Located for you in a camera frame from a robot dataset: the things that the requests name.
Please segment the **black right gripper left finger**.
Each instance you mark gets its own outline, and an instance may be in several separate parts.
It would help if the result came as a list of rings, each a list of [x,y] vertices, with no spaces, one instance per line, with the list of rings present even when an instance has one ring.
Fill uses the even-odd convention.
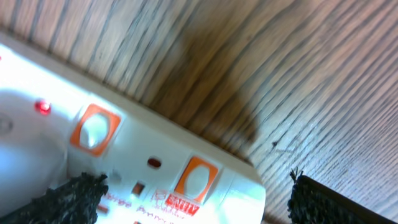
[[[56,189],[33,198],[27,205],[1,217],[5,224],[94,224],[102,196],[108,192],[107,175],[86,172]]]

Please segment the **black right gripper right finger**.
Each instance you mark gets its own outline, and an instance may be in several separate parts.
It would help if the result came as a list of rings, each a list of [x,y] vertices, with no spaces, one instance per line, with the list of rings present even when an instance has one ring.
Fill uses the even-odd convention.
[[[294,184],[288,201],[292,223],[397,224],[292,169]]]

